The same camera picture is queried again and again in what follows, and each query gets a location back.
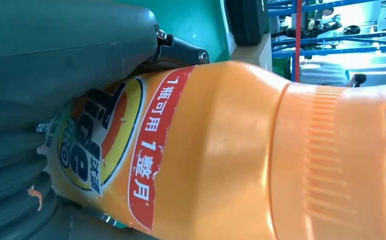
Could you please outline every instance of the yellow circle logo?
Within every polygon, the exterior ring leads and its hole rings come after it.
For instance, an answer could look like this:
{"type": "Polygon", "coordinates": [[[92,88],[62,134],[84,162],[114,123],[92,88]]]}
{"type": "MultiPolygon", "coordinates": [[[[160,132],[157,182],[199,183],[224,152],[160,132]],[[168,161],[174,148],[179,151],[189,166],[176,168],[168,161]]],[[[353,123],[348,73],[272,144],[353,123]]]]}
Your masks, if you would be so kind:
{"type": "Polygon", "coordinates": [[[92,89],[64,111],[57,154],[77,187],[102,195],[128,148],[143,101],[139,79],[92,89]]]}

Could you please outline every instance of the black object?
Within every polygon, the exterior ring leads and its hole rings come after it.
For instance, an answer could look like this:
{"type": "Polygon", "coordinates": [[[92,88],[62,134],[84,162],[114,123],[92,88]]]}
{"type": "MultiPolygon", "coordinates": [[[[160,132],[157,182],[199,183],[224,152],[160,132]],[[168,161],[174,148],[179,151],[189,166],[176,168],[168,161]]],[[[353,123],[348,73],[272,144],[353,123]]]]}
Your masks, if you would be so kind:
{"type": "MultiPolygon", "coordinates": [[[[157,29],[150,10],[113,1],[0,0],[0,100],[50,117],[74,95],[162,62],[157,29]]],[[[188,56],[191,46],[166,60],[188,56]]],[[[192,64],[202,62],[184,58],[155,70],[192,64]]]]}
{"type": "Polygon", "coordinates": [[[147,72],[142,66],[204,63],[204,49],[162,42],[158,30],[149,9],[112,1],[0,0],[0,240],[154,239],[59,204],[36,125],[86,90],[147,72]],[[43,196],[40,211],[31,187],[43,196]]]}
{"type": "Polygon", "coordinates": [[[266,0],[225,0],[231,33],[239,46],[253,46],[261,42],[267,29],[266,0]]]}

